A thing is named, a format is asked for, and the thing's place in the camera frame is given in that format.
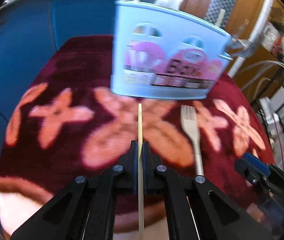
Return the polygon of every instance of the metal fork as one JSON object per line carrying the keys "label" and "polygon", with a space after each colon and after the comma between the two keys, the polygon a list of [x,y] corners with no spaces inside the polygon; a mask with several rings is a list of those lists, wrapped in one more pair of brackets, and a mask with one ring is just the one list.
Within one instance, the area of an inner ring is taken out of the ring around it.
{"label": "metal fork", "polygon": [[193,143],[196,175],[204,176],[200,150],[200,130],[197,122],[196,111],[193,106],[181,106],[181,125],[184,132]]}

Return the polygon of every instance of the cable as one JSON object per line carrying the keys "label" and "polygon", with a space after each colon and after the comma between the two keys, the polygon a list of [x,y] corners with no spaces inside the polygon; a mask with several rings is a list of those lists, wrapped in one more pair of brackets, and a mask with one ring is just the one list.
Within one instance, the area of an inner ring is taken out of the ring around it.
{"label": "cable", "polygon": [[275,113],[279,117],[279,122],[280,122],[280,125],[281,125],[281,128],[282,128],[282,132],[284,133],[284,125],[282,123],[281,117],[280,117],[279,113],[277,113],[277,112],[275,112]]}
{"label": "cable", "polygon": [[263,83],[264,80],[269,80],[269,81],[271,81],[271,79],[269,79],[269,78],[261,78],[261,80],[260,80],[260,82],[258,83],[258,86],[257,86],[257,88],[256,88],[256,90],[255,90],[255,92],[254,92],[254,94],[253,94],[253,99],[255,99],[255,98],[257,97],[258,91],[259,91],[259,89],[260,89],[260,87],[261,87],[261,85],[262,85],[262,83]]}
{"label": "cable", "polygon": [[241,74],[241,73],[243,73],[243,72],[245,72],[245,71],[247,71],[247,70],[249,70],[249,69],[251,69],[251,68],[254,68],[255,66],[258,66],[258,65],[261,65],[261,64],[265,64],[265,63],[273,63],[273,64],[275,64],[275,65],[279,65],[279,66],[281,66],[282,68],[284,68],[284,63],[282,63],[282,62],[280,62],[280,61],[263,60],[263,61],[259,61],[259,62],[257,62],[257,63],[254,63],[254,64],[252,64],[252,65],[249,65],[249,66],[245,67],[244,69],[241,69],[241,70],[238,72],[238,74]]}
{"label": "cable", "polygon": [[281,62],[279,62],[279,61],[264,60],[264,61],[260,61],[260,62],[257,62],[257,63],[255,63],[255,64],[253,64],[253,65],[250,65],[250,66],[246,67],[246,68],[244,69],[244,71],[245,71],[245,70],[248,70],[248,69],[251,69],[252,67],[257,66],[257,65],[259,65],[259,64],[261,64],[261,63],[265,63],[265,64],[266,64],[266,63],[272,63],[272,65],[268,64],[268,65],[266,65],[264,68],[261,68],[261,69],[259,70],[259,72],[258,72],[249,82],[247,82],[247,83],[241,88],[241,91],[243,91],[243,90],[246,89],[248,86],[250,86],[253,82],[255,82],[255,80],[257,80],[260,75],[262,75],[265,71],[267,71],[268,69],[270,69],[271,67],[273,67],[274,64],[275,64],[275,65],[279,65],[280,67],[282,67],[282,68],[284,69],[284,64],[281,63]]}

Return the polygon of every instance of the floral pattern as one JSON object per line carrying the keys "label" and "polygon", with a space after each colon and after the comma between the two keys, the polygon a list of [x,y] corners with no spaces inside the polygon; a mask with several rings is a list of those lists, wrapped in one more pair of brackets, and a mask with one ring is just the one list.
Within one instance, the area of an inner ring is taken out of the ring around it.
{"label": "floral pattern", "polygon": [[70,88],[64,89],[52,105],[35,106],[29,117],[44,118],[38,135],[40,147],[47,149],[58,136],[64,123],[87,122],[93,117],[93,111],[85,106],[69,107],[72,101]]}
{"label": "floral pattern", "polygon": [[203,129],[213,149],[218,152],[221,150],[221,140],[216,129],[226,128],[228,122],[220,116],[212,116],[210,111],[199,101],[193,102],[197,109],[197,120],[200,128]]}
{"label": "floral pattern", "polygon": [[250,116],[244,106],[239,106],[236,114],[223,100],[215,99],[213,102],[218,110],[225,113],[235,122],[233,129],[233,147],[236,156],[243,156],[249,148],[250,138],[261,150],[266,149],[259,133],[250,126]]}
{"label": "floral pattern", "polygon": [[[134,98],[111,93],[109,88],[96,88],[95,98],[114,119],[98,128],[87,139],[83,162],[87,167],[99,168],[118,159],[138,136],[138,103]],[[162,118],[176,105],[176,101],[144,99],[143,137],[151,147],[169,162],[182,167],[193,162],[192,148],[176,127]]]}
{"label": "floral pattern", "polygon": [[47,83],[41,83],[39,85],[31,87],[25,94],[22,96],[20,102],[13,111],[13,114],[10,118],[8,126],[5,132],[5,142],[8,146],[14,146],[18,141],[18,135],[21,125],[21,111],[20,107],[32,102],[35,100],[46,88],[48,87]]}

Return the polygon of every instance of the plastic container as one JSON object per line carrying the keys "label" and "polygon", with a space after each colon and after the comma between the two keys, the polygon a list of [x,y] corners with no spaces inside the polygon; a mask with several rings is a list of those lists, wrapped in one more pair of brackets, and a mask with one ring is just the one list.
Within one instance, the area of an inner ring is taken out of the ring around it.
{"label": "plastic container", "polygon": [[232,58],[229,33],[190,14],[116,1],[111,90],[120,95],[201,99]]}

